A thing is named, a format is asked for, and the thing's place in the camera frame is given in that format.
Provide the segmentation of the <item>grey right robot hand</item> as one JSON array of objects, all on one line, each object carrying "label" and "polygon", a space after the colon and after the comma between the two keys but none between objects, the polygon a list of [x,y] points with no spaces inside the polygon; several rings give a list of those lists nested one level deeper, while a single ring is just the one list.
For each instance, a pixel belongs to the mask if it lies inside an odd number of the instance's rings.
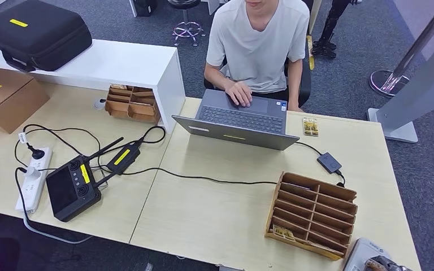
[{"label": "grey right robot hand", "polygon": [[398,265],[385,256],[374,256],[365,262],[364,271],[412,271],[412,269]]}]

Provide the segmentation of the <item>person's right hand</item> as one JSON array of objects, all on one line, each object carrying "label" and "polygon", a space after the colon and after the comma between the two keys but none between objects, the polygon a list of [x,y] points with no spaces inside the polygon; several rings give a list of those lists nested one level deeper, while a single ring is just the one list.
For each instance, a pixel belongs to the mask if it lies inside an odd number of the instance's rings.
[{"label": "person's right hand", "polygon": [[243,82],[228,81],[224,84],[224,91],[237,106],[250,107],[252,91]]}]

